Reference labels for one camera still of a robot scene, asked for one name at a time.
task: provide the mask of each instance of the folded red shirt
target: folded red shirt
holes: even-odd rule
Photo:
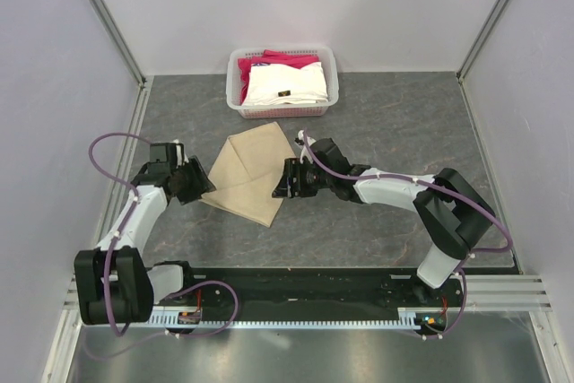
[[[241,81],[243,82],[243,86],[241,87],[241,103],[243,103],[246,96],[248,95],[249,73],[251,72],[252,65],[257,65],[259,63],[273,63],[279,65],[288,65],[297,69],[301,69],[304,66],[318,61],[319,57],[313,56],[311,54],[291,55],[272,51],[270,49],[266,49],[261,57],[238,58],[237,65],[241,71]]]

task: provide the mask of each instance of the floor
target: floor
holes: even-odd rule
[[[411,174],[451,167],[494,204],[453,73],[341,74],[339,80],[340,99],[323,117],[277,120],[290,141],[306,127],[316,138],[332,137],[351,163]],[[143,121],[142,136],[178,138],[209,172],[228,135],[274,120],[247,120],[231,110],[224,75],[185,75],[155,78]],[[133,175],[146,158],[138,145]],[[503,243],[491,229],[480,246]],[[174,202],[157,221],[143,258],[147,265],[417,266],[430,244],[418,215],[350,204],[324,190],[285,200],[270,229],[201,202]],[[483,255],[469,265],[510,266],[513,260],[510,253]]]
[[[108,355],[157,331],[133,328],[118,340],[108,327],[84,327],[86,346]],[[113,361],[80,349],[70,383],[544,383],[549,382],[527,314],[465,314],[444,340],[397,331],[238,329],[214,337],[161,336]]]

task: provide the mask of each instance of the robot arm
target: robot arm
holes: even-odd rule
[[[342,179],[328,174],[312,162],[303,147],[300,159],[287,159],[283,176],[274,191],[274,197],[311,197],[319,189],[329,188],[340,199],[356,204],[392,205],[418,213],[433,242],[429,253],[417,270],[418,277],[432,289],[438,289],[467,258],[478,240],[491,226],[491,222],[472,207],[455,201],[450,196],[395,178],[372,178],[389,174],[368,165],[351,165],[332,139],[315,141],[308,138],[310,149],[329,169],[355,178]],[[303,146],[303,134],[297,144]],[[466,196],[494,215],[494,211],[455,170],[443,169],[438,175],[403,177],[417,178],[446,187]]]
[[[159,264],[149,271],[145,268],[142,260],[145,243],[172,198],[184,205],[215,190],[198,159],[195,156],[188,159],[179,142],[152,144],[150,161],[143,165],[132,185],[138,192],[137,206],[115,244],[111,259],[110,292],[118,323],[146,321],[154,303],[183,287],[181,265]],[[88,325],[108,323],[102,281],[104,261],[134,200],[135,193],[130,191],[126,206],[108,234],[95,249],[80,251],[74,260],[80,312]]]

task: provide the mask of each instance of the laundry basket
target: laundry basket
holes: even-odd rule
[[[256,107],[241,105],[241,71],[237,61],[242,57],[262,56],[265,49],[272,49],[285,54],[311,54],[319,57],[323,66],[326,81],[326,94],[328,101],[319,103],[306,103],[300,105],[257,105]],[[231,53],[227,67],[227,104],[235,109],[244,118],[278,118],[278,117],[309,117],[322,116],[331,105],[339,99],[339,80],[333,51],[323,46],[280,46],[267,48],[242,48]]]

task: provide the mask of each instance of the folded beige towel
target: folded beige towel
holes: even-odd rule
[[[217,190],[202,200],[270,227],[283,201],[271,193],[289,157],[295,154],[277,123],[230,136],[209,173]]]

